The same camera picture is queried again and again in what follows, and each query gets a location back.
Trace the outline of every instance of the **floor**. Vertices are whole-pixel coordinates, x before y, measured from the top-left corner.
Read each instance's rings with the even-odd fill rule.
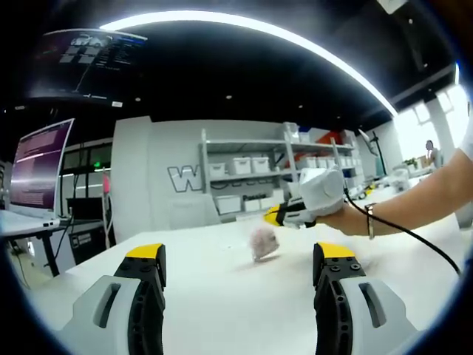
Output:
[[[460,233],[463,242],[465,243],[465,253],[467,254],[473,245],[473,227],[461,229]],[[12,264],[16,270],[16,274],[24,287],[35,289],[40,287],[41,284],[45,283],[46,281],[51,280],[51,276],[46,275],[35,266],[35,263],[29,254],[21,253],[17,256],[10,249],[8,255],[10,256]],[[20,265],[23,268],[24,277],[21,273]]]

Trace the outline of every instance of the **pink object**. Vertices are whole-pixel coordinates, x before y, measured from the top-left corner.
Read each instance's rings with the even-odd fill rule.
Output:
[[[269,228],[258,228],[251,234],[250,247],[255,261],[277,250],[279,243],[274,231]]]
[[[110,178],[105,174],[103,174],[103,192],[110,193]]]

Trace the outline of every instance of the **desk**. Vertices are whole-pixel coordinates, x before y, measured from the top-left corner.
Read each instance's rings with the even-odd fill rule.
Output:
[[[45,322],[60,329],[73,302],[102,275],[113,275],[126,252],[166,244],[168,286],[163,346],[172,354],[313,354],[312,250],[319,241],[350,247],[368,275],[383,280],[406,303],[422,329],[432,324],[458,278],[450,265],[408,235],[373,241],[327,226],[279,228],[281,247],[253,263],[248,237],[257,220],[139,235],[76,266],[29,293]],[[416,231],[463,265],[463,242],[452,214]]]

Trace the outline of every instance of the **ceiling light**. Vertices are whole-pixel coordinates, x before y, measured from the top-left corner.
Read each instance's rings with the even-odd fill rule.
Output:
[[[204,21],[204,22],[215,22],[220,24],[231,24],[234,26],[240,26],[249,28],[252,30],[267,33],[272,36],[276,36],[286,41],[297,44],[306,50],[311,51],[314,54],[320,55],[323,59],[329,61],[339,69],[346,72],[349,76],[357,80],[358,83],[363,85],[373,96],[375,96],[391,115],[396,116],[398,112],[389,103],[389,101],[359,72],[354,70],[350,65],[342,61],[339,57],[332,54],[328,50],[319,45],[301,37],[295,33],[284,30],[281,27],[268,24],[266,22],[253,20],[252,18],[229,15],[227,13],[213,13],[209,11],[163,11],[160,13],[145,13],[143,15],[131,16],[123,18],[118,21],[110,22],[100,27],[101,30],[118,31],[128,27],[139,26],[142,24],[153,24],[157,22],[169,22],[169,21]]]
[[[455,63],[455,85],[460,83],[460,66]]]

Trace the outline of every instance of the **white shelving unit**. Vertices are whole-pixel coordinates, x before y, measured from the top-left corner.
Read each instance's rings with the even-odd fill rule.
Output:
[[[273,178],[275,186],[279,185],[282,176],[291,176],[292,181],[299,181],[300,170],[296,168],[294,154],[296,153],[332,153],[338,166],[340,154],[346,155],[354,149],[351,145],[336,144],[331,138],[331,144],[323,143],[291,143],[284,140],[247,140],[247,139],[208,139],[205,129],[202,130],[202,143],[199,145],[200,165],[202,172],[203,191],[212,194],[212,183],[224,183],[238,180],[257,180]],[[266,153],[270,158],[270,167],[274,169],[274,153],[284,153],[289,161],[289,169],[271,171],[264,174],[226,175],[224,177],[211,177],[209,169],[210,155],[248,155]],[[342,170],[355,167],[343,167]],[[258,212],[236,212],[222,214],[222,221],[235,220],[238,215],[254,214]]]

